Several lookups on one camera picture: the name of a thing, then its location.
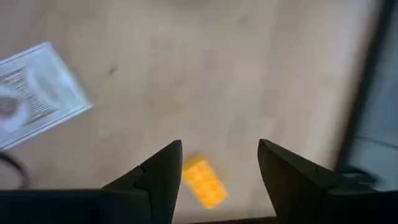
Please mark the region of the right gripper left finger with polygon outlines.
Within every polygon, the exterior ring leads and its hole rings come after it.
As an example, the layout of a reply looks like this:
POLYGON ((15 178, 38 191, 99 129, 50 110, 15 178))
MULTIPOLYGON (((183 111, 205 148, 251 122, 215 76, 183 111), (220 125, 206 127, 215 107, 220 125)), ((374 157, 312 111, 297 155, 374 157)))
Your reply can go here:
POLYGON ((103 188, 147 193, 153 224, 171 224, 181 178, 182 142, 174 140, 103 188))

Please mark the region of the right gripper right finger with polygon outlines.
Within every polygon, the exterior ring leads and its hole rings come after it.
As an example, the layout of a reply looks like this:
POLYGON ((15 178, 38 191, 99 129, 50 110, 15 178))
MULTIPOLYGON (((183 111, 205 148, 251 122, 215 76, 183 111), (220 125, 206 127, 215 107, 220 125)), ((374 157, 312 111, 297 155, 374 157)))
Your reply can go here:
POLYGON ((372 191, 368 185, 326 169, 267 139, 259 140, 257 159, 281 224, 316 224, 330 193, 372 191))

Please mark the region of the yellow toy brick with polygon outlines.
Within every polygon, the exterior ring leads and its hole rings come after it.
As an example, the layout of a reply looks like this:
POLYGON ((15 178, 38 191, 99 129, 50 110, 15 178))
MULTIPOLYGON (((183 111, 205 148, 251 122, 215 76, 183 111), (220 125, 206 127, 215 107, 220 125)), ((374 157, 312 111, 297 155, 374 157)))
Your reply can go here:
POLYGON ((205 209, 214 209, 228 198, 228 192, 204 157, 194 157, 183 165, 183 181, 205 209))

